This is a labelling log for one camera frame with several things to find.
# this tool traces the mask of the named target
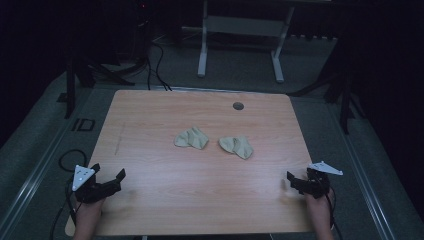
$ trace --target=small round object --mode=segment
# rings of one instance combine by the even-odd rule
[[[243,105],[243,103],[241,103],[241,102],[235,102],[234,104],[233,104],[233,108],[235,109],[235,110],[243,110],[243,108],[244,108],[244,105]]]

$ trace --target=hand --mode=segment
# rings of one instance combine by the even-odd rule
[[[329,199],[333,199],[333,191],[328,193]],[[312,226],[318,240],[333,240],[330,226],[330,205],[325,196],[315,199],[312,195],[305,193],[306,205]]]
[[[74,240],[90,240],[93,238],[105,200],[106,198],[95,203],[76,203],[78,210],[76,213],[77,224],[75,226]]]

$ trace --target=dark background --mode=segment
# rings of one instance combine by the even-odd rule
[[[114,1],[105,2],[112,6],[115,4]],[[134,21],[140,21],[140,16],[154,16],[152,21],[177,43],[181,34],[179,26],[201,26],[202,1],[153,2],[144,1],[148,8],[141,12],[127,8],[128,18],[119,24],[134,24]],[[258,8],[254,3],[245,1],[245,5],[236,10],[230,3],[232,1],[219,2],[223,5],[212,7],[211,11],[224,15],[250,13],[256,17],[265,14],[282,18],[278,13],[273,13],[272,6]],[[119,42],[121,38],[108,32],[108,28],[113,26],[108,19],[104,19],[101,2],[97,0],[66,3],[53,0],[1,0],[0,4],[2,146],[47,85],[64,72],[65,56],[70,54],[70,45],[78,42],[79,50],[86,50],[102,62],[114,60],[114,52],[125,48],[125,41]],[[423,218],[424,3],[374,1],[371,6],[346,10],[303,5],[295,11],[290,33],[308,38],[338,38],[324,69],[327,73],[338,71],[340,63],[347,62],[354,72],[353,90],[359,96],[366,117]],[[80,18],[76,17],[75,12],[81,13]],[[81,36],[81,32],[86,34],[84,41],[75,37]]]

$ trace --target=wire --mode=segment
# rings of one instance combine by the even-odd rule
[[[325,192],[325,188],[322,185],[321,180],[317,176],[316,171],[314,172],[313,176],[314,176],[315,181],[318,182],[318,184],[321,187],[321,189],[323,190],[323,192]],[[343,240],[343,235],[342,235],[339,227],[337,226],[336,220],[334,219],[334,210],[336,209],[336,192],[334,191],[334,189],[331,186],[330,186],[330,189],[333,191],[334,203],[331,203],[331,200],[328,197],[328,193],[324,193],[325,198],[328,201],[328,206],[330,206],[330,208],[329,208],[330,209],[330,227],[334,225],[334,228],[336,228],[336,231],[337,231],[337,234],[339,235],[340,240]]]
[[[88,164],[88,162],[87,162],[87,155],[82,150],[71,149],[71,150],[66,151],[65,153],[63,153],[59,157],[59,160],[58,160],[59,167],[62,170],[66,171],[66,172],[74,172],[75,171],[75,170],[71,170],[71,169],[68,169],[68,168],[66,168],[66,167],[63,166],[63,159],[64,159],[64,157],[66,155],[68,155],[69,153],[72,153],[72,152],[78,152],[78,153],[80,153],[83,156],[83,166],[84,167],[86,167],[87,164]],[[63,209],[65,208],[66,203],[68,204],[68,207],[69,207],[69,210],[70,210],[70,213],[71,213],[72,220],[74,222],[76,220],[75,219],[75,213],[76,213],[76,211],[74,211],[74,209],[72,207],[72,203],[71,203],[71,196],[72,196],[73,192],[69,190],[70,185],[71,185],[71,183],[73,181],[73,178],[74,178],[74,174],[72,174],[72,176],[66,181],[66,185],[65,185],[65,201],[62,203],[62,206],[59,208],[59,211],[57,212],[55,218],[53,219],[53,224],[52,224],[52,226],[50,228],[50,240],[53,240],[54,239],[54,230],[56,228],[56,224],[57,224],[57,222],[59,220],[60,215],[62,215],[62,212],[63,212]]]
[[[169,84],[166,83],[165,81],[163,81],[162,78],[159,76],[159,65],[160,65],[162,58],[163,58],[163,48],[161,46],[159,46],[158,44],[153,43],[153,42],[152,42],[152,45],[155,46],[155,47],[158,47],[161,50],[161,54],[160,54],[158,63],[156,64],[156,70],[152,69],[152,64],[150,62],[150,59],[147,58],[147,66],[149,67],[149,73],[148,73],[148,76],[147,76],[147,89],[150,90],[150,77],[151,77],[152,73],[154,73],[156,78],[158,79],[158,81],[162,84],[165,91],[168,91],[168,90],[172,91],[171,86],[169,86]]]
[[[66,172],[74,172],[74,171],[75,171],[75,169],[69,169],[69,168],[66,168],[66,167],[64,167],[64,166],[63,166],[63,159],[65,158],[65,156],[66,156],[66,155],[68,155],[69,153],[72,153],[72,152],[78,152],[78,153],[81,153],[81,154],[82,154],[82,156],[83,156],[83,161],[84,161],[83,166],[84,166],[84,167],[86,167],[86,166],[87,166],[87,155],[86,155],[83,151],[81,151],[81,150],[79,150],[79,149],[71,149],[71,150],[69,150],[69,151],[65,152],[64,154],[62,154],[62,155],[59,157],[59,167],[60,167],[62,170],[66,171]]]
[[[83,202],[84,202],[84,199],[82,199],[82,201],[80,202],[80,204],[78,205],[78,207],[75,209],[75,214],[78,212],[78,210],[81,207],[81,205],[82,205]]]

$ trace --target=table leg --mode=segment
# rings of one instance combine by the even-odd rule
[[[292,19],[293,12],[294,12],[294,7],[290,7],[285,23],[281,29],[281,35],[278,42],[278,46],[275,50],[271,51],[271,60],[272,60],[272,65],[274,66],[275,79],[279,83],[284,82],[283,71],[281,70],[280,54],[283,48],[284,40],[287,37],[287,31],[289,30],[290,21]]]
[[[208,1],[203,1],[203,26],[202,26],[202,49],[200,50],[199,68],[197,70],[197,76],[204,77],[206,74],[206,60],[208,57],[208,46],[206,44],[206,38],[208,34],[207,30],[207,18],[208,18]]]

